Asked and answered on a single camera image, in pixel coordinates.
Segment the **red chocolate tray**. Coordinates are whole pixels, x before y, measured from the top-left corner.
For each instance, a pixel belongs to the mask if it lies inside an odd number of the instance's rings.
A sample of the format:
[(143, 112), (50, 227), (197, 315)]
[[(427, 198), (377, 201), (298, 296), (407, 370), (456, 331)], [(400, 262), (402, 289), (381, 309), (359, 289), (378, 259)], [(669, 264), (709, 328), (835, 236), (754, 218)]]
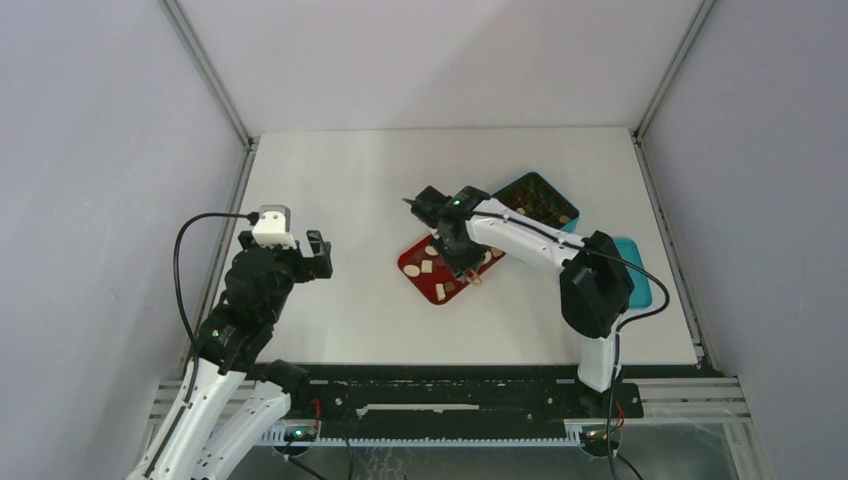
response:
[[(434, 237), (428, 235), (403, 252), (397, 259), (397, 267), (431, 304), (441, 306), (450, 302), (470, 285), (466, 278), (458, 279), (432, 244)], [(488, 247), (482, 265), (474, 270), (481, 279), (505, 254)]]

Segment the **wooden tongs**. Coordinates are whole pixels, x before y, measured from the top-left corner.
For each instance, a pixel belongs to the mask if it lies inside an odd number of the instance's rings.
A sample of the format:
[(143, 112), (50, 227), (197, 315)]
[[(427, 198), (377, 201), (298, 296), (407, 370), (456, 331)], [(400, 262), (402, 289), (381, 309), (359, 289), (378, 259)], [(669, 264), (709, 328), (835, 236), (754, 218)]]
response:
[(480, 275), (472, 270), (465, 275), (466, 281), (473, 286), (481, 286), (483, 284)]

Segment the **teal chocolate box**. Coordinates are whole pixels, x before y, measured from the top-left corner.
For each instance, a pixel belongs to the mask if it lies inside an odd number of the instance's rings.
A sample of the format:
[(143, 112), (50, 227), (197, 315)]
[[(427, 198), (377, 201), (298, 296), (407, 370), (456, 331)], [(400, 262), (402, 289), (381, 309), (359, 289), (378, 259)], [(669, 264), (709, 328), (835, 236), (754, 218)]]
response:
[(580, 211), (537, 172), (528, 172), (492, 194), (508, 208), (552, 228), (573, 232)]

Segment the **teal box lid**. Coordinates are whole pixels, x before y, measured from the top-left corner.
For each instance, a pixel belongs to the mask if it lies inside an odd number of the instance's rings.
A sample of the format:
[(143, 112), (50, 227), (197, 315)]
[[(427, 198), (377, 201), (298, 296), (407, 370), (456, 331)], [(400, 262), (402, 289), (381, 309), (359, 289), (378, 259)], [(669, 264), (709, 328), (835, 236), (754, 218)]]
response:
[[(623, 260), (633, 263), (639, 268), (644, 268), (639, 247), (634, 240), (627, 237), (614, 237), (613, 240)], [(653, 303), (650, 280), (632, 267), (628, 267), (627, 271), (634, 284), (634, 289), (629, 297), (629, 307), (635, 310), (650, 308)]]

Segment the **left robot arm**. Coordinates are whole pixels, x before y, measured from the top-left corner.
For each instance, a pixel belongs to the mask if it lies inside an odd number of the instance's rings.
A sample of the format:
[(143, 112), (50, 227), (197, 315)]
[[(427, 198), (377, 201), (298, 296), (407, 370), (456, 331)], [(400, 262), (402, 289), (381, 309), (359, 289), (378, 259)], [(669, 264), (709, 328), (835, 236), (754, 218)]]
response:
[(306, 238), (309, 256), (288, 234), (240, 233), (242, 249), (201, 324), (178, 397), (130, 478), (226, 479), (274, 422), (310, 409), (308, 372), (276, 360), (260, 373), (239, 410), (218, 423), (271, 340), (293, 287), (333, 273), (330, 243), (318, 230), (307, 231)]

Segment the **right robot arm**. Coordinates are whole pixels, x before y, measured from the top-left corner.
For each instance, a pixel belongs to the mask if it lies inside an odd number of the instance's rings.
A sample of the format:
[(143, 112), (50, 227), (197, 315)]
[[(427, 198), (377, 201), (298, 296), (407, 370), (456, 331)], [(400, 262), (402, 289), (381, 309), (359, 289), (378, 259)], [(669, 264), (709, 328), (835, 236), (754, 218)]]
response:
[(602, 416), (616, 405), (620, 360), (613, 330), (634, 284), (609, 235), (582, 237), (550, 227), (471, 186), (453, 196), (428, 186), (408, 203), (456, 279), (478, 272), (495, 251), (556, 276), (561, 315), (581, 341), (579, 406)]

